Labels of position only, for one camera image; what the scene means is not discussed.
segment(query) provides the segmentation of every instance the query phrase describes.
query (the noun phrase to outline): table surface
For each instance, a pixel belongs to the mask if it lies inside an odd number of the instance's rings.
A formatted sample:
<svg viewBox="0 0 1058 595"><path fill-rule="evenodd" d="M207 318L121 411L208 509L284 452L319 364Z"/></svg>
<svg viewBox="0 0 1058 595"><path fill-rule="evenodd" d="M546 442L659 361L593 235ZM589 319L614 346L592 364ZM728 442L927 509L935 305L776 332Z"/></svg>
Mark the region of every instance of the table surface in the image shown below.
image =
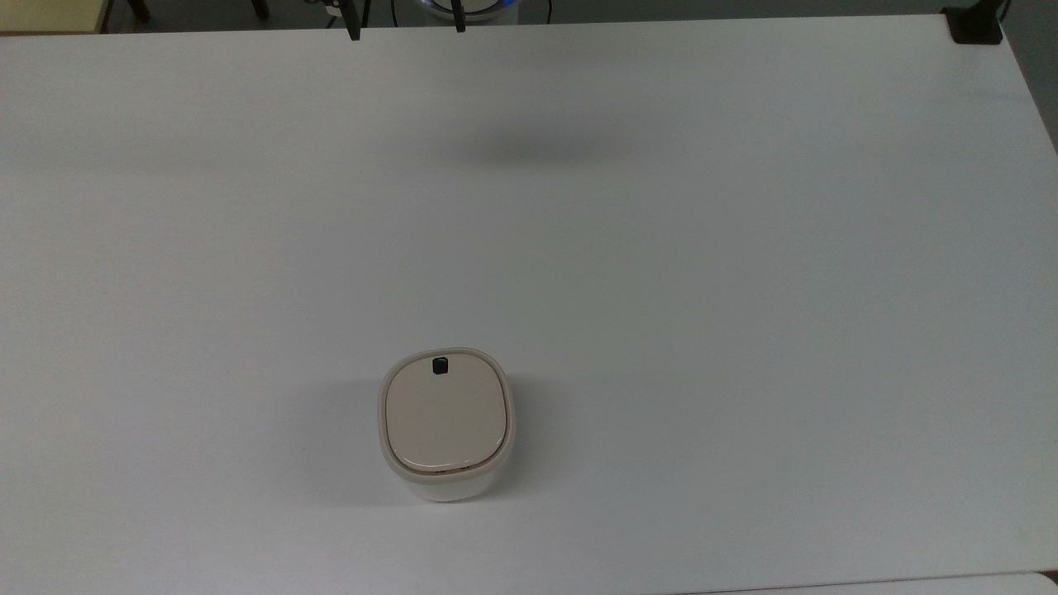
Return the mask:
<svg viewBox="0 0 1058 595"><path fill-rule="evenodd" d="M769 589L740 593L743 595L1058 595L1058 587L1043 575L1011 574L807 589Z"/></svg>
<svg viewBox="0 0 1058 595"><path fill-rule="evenodd" d="M1058 566L1058 159L941 16L0 40L8 593ZM428 504L376 399L511 377Z"/></svg>
<svg viewBox="0 0 1058 595"><path fill-rule="evenodd" d="M0 34L98 33L106 0L0 0Z"/></svg>

